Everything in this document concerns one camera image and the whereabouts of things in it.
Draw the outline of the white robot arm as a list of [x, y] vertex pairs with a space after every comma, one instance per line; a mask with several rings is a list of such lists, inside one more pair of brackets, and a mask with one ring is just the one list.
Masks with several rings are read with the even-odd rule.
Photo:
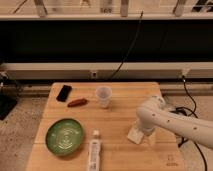
[[165, 105], [161, 96], [152, 96], [137, 108], [136, 115], [145, 135], [158, 126], [213, 149], [213, 122], [173, 114], [165, 110]]

